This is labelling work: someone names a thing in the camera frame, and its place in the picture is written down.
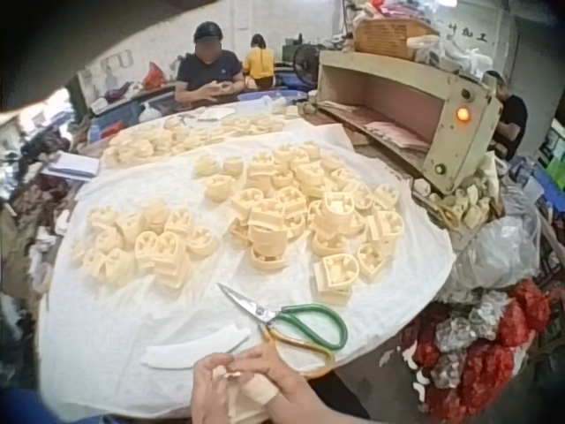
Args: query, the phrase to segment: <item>white cloth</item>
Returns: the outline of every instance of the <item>white cloth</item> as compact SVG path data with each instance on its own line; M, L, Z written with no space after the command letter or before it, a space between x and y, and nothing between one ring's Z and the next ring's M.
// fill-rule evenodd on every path
M187 415L192 393L192 370L152 369L139 363L150 345L173 345L205 337L228 324L251 330L235 352L261 341L257 323L233 304L216 283L263 304L282 307L310 303L313 256L308 238L292 243L289 266L277 272L254 269L249 251L224 237L234 217L229 203L207 201L203 179L194 180L192 166L203 153L222 160L240 155L249 161L260 151L283 143L313 140L322 150L338 154L371 188L387 183L400 192L405 233L395 258L380 281L358 281L346 307L335 307L349 329L347 345L336 353L337 366L370 352L399 331L441 288L455 256L448 234L433 225L401 182L378 159L357 155L341 125L324 125L234 140L189 152L186 156L128 170L102 174L80 191L67 235L56 259L49 303L41 304L39 356L41 394L47 405L66 420L92 413L121 413L135 417ZM244 179L237 182L237 188ZM85 277L70 255L72 241L87 235L87 216L93 208L114 206L136 210L163 197L171 208L188 207L198 225L221 240L218 251L195 263L190 282L170 294L140 277L124 288L100 285ZM350 240L355 253L361 237ZM323 337L337 338L322 318L304 320ZM300 337L284 328L289 336ZM301 371L321 365L316 355L279 346L285 360Z

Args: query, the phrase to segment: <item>man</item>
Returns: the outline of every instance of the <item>man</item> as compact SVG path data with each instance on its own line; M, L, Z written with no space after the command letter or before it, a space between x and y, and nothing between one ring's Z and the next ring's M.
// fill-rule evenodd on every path
M500 159L510 161L526 131L528 110L524 100L510 92L508 84L497 71L487 71L486 74L496 78L496 97L502 102L501 120L493 135L495 153Z
M194 32L194 54L187 54L178 68L175 100L198 108L215 102L234 102L245 87L241 63L222 50L222 30L203 22Z

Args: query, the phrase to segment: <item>machine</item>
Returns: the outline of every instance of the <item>machine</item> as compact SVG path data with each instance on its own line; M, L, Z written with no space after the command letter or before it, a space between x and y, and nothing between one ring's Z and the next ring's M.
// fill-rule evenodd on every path
M394 57L320 53L320 108L386 146L444 194L474 174L488 148L502 110L494 87L489 76L479 81ZM375 136L365 127L375 121L408 130L424 148L399 148Z

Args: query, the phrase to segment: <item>person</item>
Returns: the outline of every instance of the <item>person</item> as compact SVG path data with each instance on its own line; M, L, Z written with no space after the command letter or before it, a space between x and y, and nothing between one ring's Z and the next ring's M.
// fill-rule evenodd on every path
M194 32L194 53L187 53L178 68L175 100L198 108L216 102L234 102L245 88L237 56L222 49L222 30L203 22Z
M267 47L261 34L251 39L251 51L244 61L245 84L250 89L265 90L273 86L275 53Z
M501 118L493 135L495 154L510 161L524 137L528 110L524 100L511 93L509 85L497 71L487 71L486 74L496 78L496 97L502 102Z
M363 424L361 420L333 411L318 398L306 379L286 365L270 344L260 344L236 357L215 353L203 358L194 367L192 389L193 424L229 424L227 380L212 378L212 370L224 366L230 372L255 373L266 376L279 393L265 404L275 424Z

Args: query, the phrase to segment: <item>paper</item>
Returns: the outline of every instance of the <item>paper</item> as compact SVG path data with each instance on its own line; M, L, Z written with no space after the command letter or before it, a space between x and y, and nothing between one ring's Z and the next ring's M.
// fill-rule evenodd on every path
M412 132L391 122L375 121L365 125L365 128L370 133L375 133L385 141L396 144L399 148L408 148L420 152L427 152L430 149L430 143L426 143Z
M56 258L49 308L41 308L39 380L49 408L66 420L96 413L157 418L175 411L177 416L187 416L184 408L192 394L192 370L153 369L140 364L139 358L148 346L186 343L230 324L252 331L234 353L261 343L257 322L227 299L217 283L228 284L265 307L313 301L308 282L315 257L308 238L290 245L290 265L285 269L273 273L254 269L249 253L224 237L235 216L229 203L206 201L205 185L192 178L193 164L203 152L219 161L237 155L248 163L261 151L284 144L296 147L308 140L322 151L339 155L371 188L380 184L396 188L405 220L395 259L379 283L358 282L348 305L335 308L350 335L347 345L336 353L336 365L370 352L433 299L455 259L447 232L430 222L426 211L412 200L408 184L396 179L382 161L353 151L341 125L242 137L167 161L104 172L77 196ZM243 180L237 181L234 191L243 186ZM125 212L142 208L154 197L165 199L170 208L188 208L195 222L205 223L221 240L218 251L195 261L190 283L174 292L164 291L151 276L140 276L123 288L85 277L72 263L71 247L73 240L87 234L90 211L113 206ZM351 238L348 253L355 253L361 243L362 236ZM335 341L335 328L324 317L305 319L322 337ZM283 331L302 337L293 329ZM284 360L302 372L323 365L317 355L280 344L278 349Z
M231 324L209 336L183 344L148 346L139 359L143 365L160 369L192 368L211 353L227 353L249 337L249 329L238 329Z
M56 162L49 166L50 171L79 177L95 177L99 168L99 159L66 152L61 152Z

